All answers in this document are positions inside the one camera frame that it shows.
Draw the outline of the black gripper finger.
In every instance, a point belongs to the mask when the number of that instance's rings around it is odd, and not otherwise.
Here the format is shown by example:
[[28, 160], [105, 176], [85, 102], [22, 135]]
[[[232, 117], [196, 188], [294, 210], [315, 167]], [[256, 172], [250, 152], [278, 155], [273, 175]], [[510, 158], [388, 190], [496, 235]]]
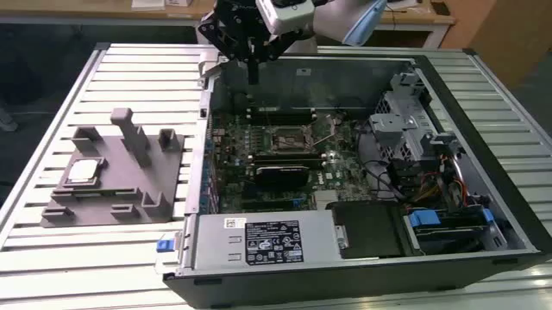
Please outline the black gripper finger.
[[246, 66], [248, 81], [253, 85], [253, 54], [245, 21], [241, 17], [221, 17], [212, 12], [201, 20], [198, 31], [229, 60], [238, 60]]
[[292, 44], [302, 37], [302, 30], [288, 32], [276, 38], [269, 35], [253, 39], [253, 84], [260, 84], [260, 67], [262, 63], [276, 61]]

